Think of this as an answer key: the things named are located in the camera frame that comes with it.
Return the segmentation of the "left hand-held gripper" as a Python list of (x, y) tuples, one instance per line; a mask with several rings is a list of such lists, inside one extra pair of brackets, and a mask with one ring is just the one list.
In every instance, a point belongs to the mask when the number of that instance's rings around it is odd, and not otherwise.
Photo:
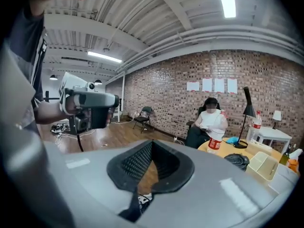
[(109, 108), (119, 105), (119, 96), (95, 90), (94, 83), (87, 82), (66, 72), (59, 88), (60, 109), (66, 114), (67, 96), (74, 97), (77, 114), (68, 115), (70, 129), (102, 129), (107, 126)]

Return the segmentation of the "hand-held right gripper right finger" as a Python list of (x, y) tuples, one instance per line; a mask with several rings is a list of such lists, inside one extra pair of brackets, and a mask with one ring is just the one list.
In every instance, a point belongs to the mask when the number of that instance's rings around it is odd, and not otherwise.
[(169, 143), (193, 161), (190, 180), (177, 192), (157, 194), (137, 220), (143, 228), (261, 228), (282, 207), (275, 195), (227, 160)]

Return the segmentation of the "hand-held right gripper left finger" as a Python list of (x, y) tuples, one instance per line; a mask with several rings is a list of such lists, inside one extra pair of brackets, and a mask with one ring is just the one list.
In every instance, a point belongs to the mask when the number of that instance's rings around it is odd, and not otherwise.
[(142, 214), (135, 222), (120, 216), (133, 200), (133, 193), (119, 190), (106, 167), (115, 156), (143, 143), (135, 141), (123, 148), (63, 154), (54, 143), (46, 143), (51, 179), (51, 201), (46, 203), (52, 228), (150, 228)]

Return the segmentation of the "person's left hand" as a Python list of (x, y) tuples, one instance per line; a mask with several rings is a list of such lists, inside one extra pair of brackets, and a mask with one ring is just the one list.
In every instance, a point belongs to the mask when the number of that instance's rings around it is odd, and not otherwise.
[(75, 115), (78, 112), (78, 109), (74, 103), (73, 96), (69, 95), (65, 98), (64, 107), (65, 107), (66, 114)]

